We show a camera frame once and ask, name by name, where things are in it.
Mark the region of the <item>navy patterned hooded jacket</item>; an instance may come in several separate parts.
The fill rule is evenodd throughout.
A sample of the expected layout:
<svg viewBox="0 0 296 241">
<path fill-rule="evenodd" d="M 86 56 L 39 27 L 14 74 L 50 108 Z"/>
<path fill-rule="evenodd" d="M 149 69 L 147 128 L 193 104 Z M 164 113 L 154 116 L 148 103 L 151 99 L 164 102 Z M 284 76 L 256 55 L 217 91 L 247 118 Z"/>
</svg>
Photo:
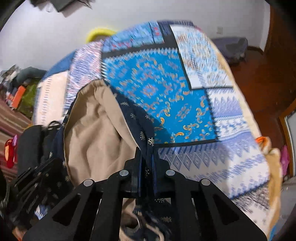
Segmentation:
<svg viewBox="0 0 296 241">
<path fill-rule="evenodd" d="M 152 159 L 160 157 L 152 120 L 143 109 L 93 81 L 78 92 L 57 138 L 74 190 L 86 179 L 108 179 L 140 149 L 139 190 L 123 200 L 119 240 L 173 240 L 171 204 L 154 194 Z"/>
</svg>

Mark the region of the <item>black folded garment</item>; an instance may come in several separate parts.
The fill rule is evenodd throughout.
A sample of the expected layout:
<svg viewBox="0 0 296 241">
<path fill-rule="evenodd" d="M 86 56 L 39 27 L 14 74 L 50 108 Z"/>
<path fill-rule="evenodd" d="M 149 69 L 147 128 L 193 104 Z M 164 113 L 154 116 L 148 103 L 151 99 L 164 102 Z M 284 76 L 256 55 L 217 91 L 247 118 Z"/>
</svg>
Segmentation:
<svg viewBox="0 0 296 241">
<path fill-rule="evenodd" d="M 62 159 L 58 153 L 57 134 L 61 123 L 54 120 L 47 126 L 34 125 L 27 128 L 19 137 L 16 148 L 18 175 L 34 169 L 51 159 Z"/>
</svg>

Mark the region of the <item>red slipper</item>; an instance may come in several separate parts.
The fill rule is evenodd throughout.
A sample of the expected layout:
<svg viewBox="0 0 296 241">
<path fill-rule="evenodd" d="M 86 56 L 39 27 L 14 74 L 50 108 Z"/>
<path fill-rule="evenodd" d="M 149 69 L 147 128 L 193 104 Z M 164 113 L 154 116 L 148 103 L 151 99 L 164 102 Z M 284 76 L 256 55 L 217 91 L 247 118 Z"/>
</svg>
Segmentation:
<svg viewBox="0 0 296 241">
<path fill-rule="evenodd" d="M 15 135 L 12 139 L 9 139 L 4 144 L 4 159 L 6 166 L 11 169 L 15 164 L 18 163 L 17 160 L 17 144 L 18 144 L 18 135 Z"/>
</svg>

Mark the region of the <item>green patterned bag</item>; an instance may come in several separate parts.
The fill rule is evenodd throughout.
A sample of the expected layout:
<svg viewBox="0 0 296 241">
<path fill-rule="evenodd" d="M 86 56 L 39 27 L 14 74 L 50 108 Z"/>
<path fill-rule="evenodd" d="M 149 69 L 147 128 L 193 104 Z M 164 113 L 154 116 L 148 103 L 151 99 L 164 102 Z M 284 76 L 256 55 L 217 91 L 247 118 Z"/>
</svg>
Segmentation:
<svg viewBox="0 0 296 241">
<path fill-rule="evenodd" d="M 32 119 L 34 112 L 35 97 L 39 81 L 40 79 L 33 79 L 29 84 L 25 83 L 22 85 L 22 87 L 25 88 L 25 92 L 22 95 L 17 111 L 30 120 Z"/>
</svg>

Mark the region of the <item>blue patchwork bedspread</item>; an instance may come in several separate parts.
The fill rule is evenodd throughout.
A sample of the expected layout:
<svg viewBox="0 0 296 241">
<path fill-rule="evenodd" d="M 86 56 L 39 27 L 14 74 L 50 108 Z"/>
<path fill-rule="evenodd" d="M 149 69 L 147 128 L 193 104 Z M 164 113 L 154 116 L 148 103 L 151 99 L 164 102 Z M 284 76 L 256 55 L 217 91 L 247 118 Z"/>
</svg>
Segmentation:
<svg viewBox="0 0 296 241">
<path fill-rule="evenodd" d="M 187 179 L 212 181 L 266 235 L 280 214 L 280 152 L 260 132 L 230 67 L 192 22 L 153 21 L 89 42 L 39 82 L 33 123 L 64 121 L 93 81 L 151 118 L 159 157 Z"/>
</svg>

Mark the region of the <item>orange box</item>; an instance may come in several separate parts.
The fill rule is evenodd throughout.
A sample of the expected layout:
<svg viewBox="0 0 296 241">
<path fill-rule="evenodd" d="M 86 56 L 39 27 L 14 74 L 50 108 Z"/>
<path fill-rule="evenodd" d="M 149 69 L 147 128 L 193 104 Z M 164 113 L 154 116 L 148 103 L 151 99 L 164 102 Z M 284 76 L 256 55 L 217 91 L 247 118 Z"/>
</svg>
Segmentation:
<svg viewBox="0 0 296 241">
<path fill-rule="evenodd" d="M 12 109 L 17 109 L 18 108 L 25 91 L 26 91 L 26 88 L 23 85 L 21 85 L 18 88 L 18 90 L 16 91 L 16 93 L 15 93 L 15 95 L 13 97 L 13 100 L 11 102 L 11 108 Z"/>
</svg>

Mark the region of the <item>yellow round object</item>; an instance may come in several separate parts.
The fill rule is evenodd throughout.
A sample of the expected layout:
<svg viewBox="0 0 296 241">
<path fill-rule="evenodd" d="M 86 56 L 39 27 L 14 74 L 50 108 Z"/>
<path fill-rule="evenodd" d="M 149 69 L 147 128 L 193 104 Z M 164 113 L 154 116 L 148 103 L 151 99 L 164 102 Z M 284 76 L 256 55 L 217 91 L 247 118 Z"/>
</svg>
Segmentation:
<svg viewBox="0 0 296 241">
<path fill-rule="evenodd" d="M 85 43 L 97 41 L 98 39 L 105 39 L 107 37 L 114 35 L 115 33 L 115 31 L 108 28 L 95 28 L 87 34 Z"/>
</svg>

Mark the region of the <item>wooden door frame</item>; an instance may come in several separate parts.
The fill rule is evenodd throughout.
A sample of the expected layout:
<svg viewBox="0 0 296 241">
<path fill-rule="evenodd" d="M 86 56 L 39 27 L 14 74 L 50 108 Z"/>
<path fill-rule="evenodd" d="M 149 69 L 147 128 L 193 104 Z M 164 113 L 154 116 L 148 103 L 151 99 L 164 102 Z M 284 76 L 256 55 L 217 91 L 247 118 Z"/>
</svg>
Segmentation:
<svg viewBox="0 0 296 241">
<path fill-rule="evenodd" d="M 279 7 L 269 5 L 269 9 L 264 53 L 269 82 L 283 97 L 295 99 L 295 32 Z"/>
</svg>

